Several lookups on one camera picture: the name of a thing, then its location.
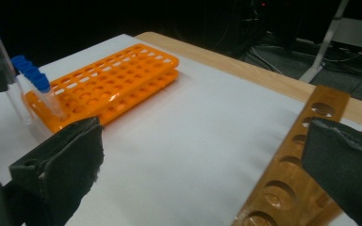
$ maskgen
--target wooden table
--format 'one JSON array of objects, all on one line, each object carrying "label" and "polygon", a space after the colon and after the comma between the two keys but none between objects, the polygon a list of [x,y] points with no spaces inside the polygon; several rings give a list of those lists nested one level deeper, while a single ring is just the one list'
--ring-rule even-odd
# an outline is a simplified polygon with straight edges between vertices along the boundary
[{"label": "wooden table", "polygon": [[[231,57],[216,54],[154,32],[142,33],[137,35],[136,38],[183,57],[206,64],[212,68],[231,73],[260,86],[275,90],[298,101],[306,102],[315,88],[315,86],[305,82],[273,73]],[[343,117],[362,124],[362,101],[352,98],[347,105]]]}]

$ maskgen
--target orange test tube rack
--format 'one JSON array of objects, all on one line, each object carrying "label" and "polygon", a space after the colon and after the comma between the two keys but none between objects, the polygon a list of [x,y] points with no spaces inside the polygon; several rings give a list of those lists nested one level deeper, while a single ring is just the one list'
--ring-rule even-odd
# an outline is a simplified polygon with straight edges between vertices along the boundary
[{"label": "orange test tube rack", "polygon": [[53,133],[94,116],[105,125],[169,85],[178,76],[177,66],[176,57],[139,43],[51,82],[65,120],[54,116],[33,91],[25,99]]}]

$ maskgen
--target blue test tube cap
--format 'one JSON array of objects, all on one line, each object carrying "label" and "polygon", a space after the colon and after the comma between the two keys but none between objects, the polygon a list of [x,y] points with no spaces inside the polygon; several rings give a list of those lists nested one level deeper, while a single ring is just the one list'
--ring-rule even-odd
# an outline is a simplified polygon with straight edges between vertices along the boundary
[{"label": "blue test tube cap", "polygon": [[13,57],[10,61],[13,64],[13,66],[17,68],[20,63],[25,62],[27,60],[25,59],[24,55],[18,55]]},{"label": "blue test tube cap", "polygon": [[34,80],[34,77],[39,77],[41,76],[41,72],[40,69],[30,65],[28,67],[25,67],[24,69],[19,69],[20,71],[22,71],[22,73],[25,75],[25,77],[30,80],[31,82]]},{"label": "blue test tube cap", "polygon": [[51,90],[51,84],[48,81],[48,78],[44,73],[41,73],[41,76],[33,77],[31,81],[38,91],[46,93]]},{"label": "blue test tube cap", "polygon": [[31,61],[25,60],[14,66],[18,71],[24,73],[27,69],[36,68]]}]

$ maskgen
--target wooden test tube holder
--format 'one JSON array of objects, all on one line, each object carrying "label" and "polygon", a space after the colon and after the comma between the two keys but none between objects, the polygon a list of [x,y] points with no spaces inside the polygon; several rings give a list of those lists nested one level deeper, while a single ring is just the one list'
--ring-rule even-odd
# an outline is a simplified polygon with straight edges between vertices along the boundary
[{"label": "wooden test tube holder", "polygon": [[328,225],[342,210],[302,168],[313,117],[340,121],[348,93],[317,86],[233,221],[233,226]]}]

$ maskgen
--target dark background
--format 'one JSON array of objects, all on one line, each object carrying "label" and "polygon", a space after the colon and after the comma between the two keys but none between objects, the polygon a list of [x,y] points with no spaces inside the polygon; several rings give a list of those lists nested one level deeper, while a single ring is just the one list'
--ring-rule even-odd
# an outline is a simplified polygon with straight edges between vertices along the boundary
[{"label": "dark background", "polygon": [[[229,55],[266,31],[293,48],[321,42],[340,0],[75,1],[0,0],[0,36],[10,57],[41,66],[121,34],[145,31]],[[362,17],[362,1],[346,11]]]}]

